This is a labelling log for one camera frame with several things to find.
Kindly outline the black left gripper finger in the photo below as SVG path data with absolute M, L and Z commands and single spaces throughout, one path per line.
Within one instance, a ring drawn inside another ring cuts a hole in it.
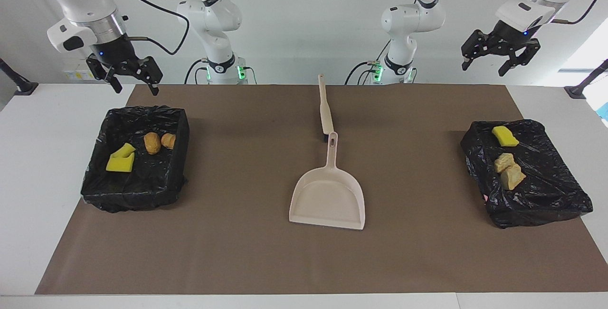
M 502 56 L 507 56 L 508 60 L 499 68 L 499 76 L 503 77 L 509 70 L 517 66 L 526 66 L 540 48 L 541 45 L 537 38 L 533 38 L 529 42 L 519 46 L 502 42 L 499 45 L 499 52 L 502 53 Z
M 489 54 L 489 34 L 484 34 L 480 30 L 475 30 L 462 45 L 462 70 L 467 69 L 472 64 L 475 58 L 483 57 Z

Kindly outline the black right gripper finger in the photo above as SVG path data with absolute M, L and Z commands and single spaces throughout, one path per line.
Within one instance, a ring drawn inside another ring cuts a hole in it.
M 129 76 L 145 82 L 152 96 L 158 95 L 163 73 L 152 56 L 127 60 L 127 71 Z
M 114 75 L 114 68 L 110 66 L 109 70 L 104 68 L 104 65 L 94 54 L 90 54 L 85 62 L 91 71 L 93 77 L 98 81 L 103 81 L 109 84 L 115 93 L 120 93 L 123 89 L 122 84 Z

